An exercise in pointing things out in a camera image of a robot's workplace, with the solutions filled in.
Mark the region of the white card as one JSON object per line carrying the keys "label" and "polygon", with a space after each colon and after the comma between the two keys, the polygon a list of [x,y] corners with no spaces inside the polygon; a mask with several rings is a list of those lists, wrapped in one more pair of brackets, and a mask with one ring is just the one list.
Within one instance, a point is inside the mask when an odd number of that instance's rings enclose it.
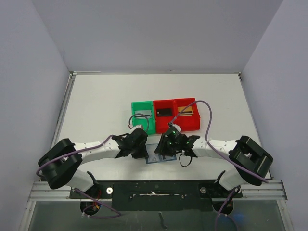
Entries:
{"label": "white card", "polygon": [[177,160],[177,157],[175,155],[173,156],[159,155],[160,162],[175,161],[175,160]]}

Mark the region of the red plastic bin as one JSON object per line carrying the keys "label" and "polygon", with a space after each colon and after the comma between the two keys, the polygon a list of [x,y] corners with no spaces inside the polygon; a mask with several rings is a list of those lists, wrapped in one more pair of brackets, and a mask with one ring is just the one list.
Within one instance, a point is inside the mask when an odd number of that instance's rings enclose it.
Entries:
{"label": "red plastic bin", "polygon": [[153,104],[156,133],[164,133],[169,128],[169,122],[175,116],[174,100],[155,100]]}
{"label": "red plastic bin", "polygon": [[[195,98],[181,98],[175,99],[175,108],[177,114],[184,109],[187,105],[193,103]],[[179,125],[182,131],[194,131],[200,129],[200,114],[197,104],[192,104],[186,108],[174,121],[176,125]]]}

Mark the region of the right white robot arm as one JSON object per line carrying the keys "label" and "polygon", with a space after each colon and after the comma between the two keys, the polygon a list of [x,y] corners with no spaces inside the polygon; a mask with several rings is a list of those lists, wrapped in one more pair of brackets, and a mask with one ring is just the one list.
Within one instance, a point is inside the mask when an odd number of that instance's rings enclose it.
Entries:
{"label": "right white robot arm", "polygon": [[255,186],[268,183],[266,175],[273,163],[273,157],[248,136],[237,140],[210,140],[198,135],[188,137],[175,127],[161,135],[154,153],[164,156],[180,153],[190,158],[226,160],[234,168],[222,171],[217,182],[227,191],[245,183]]}

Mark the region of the green plastic bin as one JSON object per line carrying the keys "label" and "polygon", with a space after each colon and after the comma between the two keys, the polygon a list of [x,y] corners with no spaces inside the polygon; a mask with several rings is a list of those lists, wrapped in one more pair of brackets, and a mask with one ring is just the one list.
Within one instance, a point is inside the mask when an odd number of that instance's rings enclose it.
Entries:
{"label": "green plastic bin", "polygon": [[148,135],[156,132],[153,101],[132,102],[131,113],[135,115],[131,120],[132,126],[142,125]]}

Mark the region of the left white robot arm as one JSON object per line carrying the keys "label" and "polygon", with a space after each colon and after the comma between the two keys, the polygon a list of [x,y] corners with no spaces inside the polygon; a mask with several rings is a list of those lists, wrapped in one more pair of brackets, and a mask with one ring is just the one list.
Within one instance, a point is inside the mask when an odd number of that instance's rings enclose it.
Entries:
{"label": "left white robot arm", "polygon": [[91,172],[80,170],[80,165],[129,155],[134,159],[147,158],[147,137],[148,134],[141,126],[135,126],[130,133],[109,135],[104,141],[73,143],[65,138],[38,161],[39,168],[36,174],[45,178],[53,190],[69,186],[86,192],[98,183]]}

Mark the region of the silver VIP card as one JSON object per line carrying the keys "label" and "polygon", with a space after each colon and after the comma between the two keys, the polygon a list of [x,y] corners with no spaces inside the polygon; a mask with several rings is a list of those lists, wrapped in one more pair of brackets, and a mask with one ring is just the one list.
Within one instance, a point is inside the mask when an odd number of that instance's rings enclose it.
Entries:
{"label": "silver VIP card", "polygon": [[152,118],[152,111],[151,110],[138,110],[135,111],[135,119],[151,119]]}

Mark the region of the blue leather card holder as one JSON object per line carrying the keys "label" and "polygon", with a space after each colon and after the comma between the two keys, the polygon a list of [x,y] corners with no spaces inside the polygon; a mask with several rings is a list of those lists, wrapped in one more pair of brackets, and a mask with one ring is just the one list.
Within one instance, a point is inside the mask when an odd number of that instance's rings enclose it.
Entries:
{"label": "blue leather card holder", "polygon": [[155,154],[154,151],[158,144],[147,144],[146,149],[148,152],[149,157],[145,159],[146,164],[156,164],[156,163],[161,163],[159,161],[159,154]]}

